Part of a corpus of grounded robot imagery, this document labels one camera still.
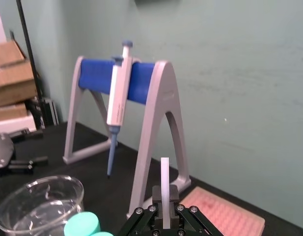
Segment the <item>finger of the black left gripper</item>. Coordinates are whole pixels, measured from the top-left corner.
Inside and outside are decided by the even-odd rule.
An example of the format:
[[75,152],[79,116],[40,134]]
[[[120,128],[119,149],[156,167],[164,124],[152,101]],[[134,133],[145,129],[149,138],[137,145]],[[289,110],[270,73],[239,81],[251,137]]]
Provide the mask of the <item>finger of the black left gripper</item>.
[[10,138],[13,142],[22,142],[30,139],[41,139],[43,136],[44,134],[42,130],[30,132],[28,129],[15,131],[10,134]]
[[12,174],[33,174],[34,168],[37,166],[47,166],[48,157],[41,156],[31,160],[16,160],[10,159],[0,161],[0,177]]

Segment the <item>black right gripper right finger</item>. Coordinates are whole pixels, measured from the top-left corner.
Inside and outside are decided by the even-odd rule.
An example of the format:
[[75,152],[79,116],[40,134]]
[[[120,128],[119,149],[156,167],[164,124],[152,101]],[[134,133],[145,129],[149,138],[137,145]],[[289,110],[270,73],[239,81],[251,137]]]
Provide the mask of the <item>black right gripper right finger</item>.
[[216,236],[217,228],[197,206],[186,207],[180,203],[175,185],[170,186],[171,226],[169,236]]

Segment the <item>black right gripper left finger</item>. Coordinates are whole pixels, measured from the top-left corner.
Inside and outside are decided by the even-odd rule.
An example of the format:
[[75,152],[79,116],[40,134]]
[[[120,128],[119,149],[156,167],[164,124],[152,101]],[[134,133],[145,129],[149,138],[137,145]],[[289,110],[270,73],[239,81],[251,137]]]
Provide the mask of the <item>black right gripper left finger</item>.
[[156,227],[156,217],[159,216],[161,188],[156,185],[152,188],[152,204],[146,209],[137,207],[120,229],[119,236],[160,236],[161,229]]

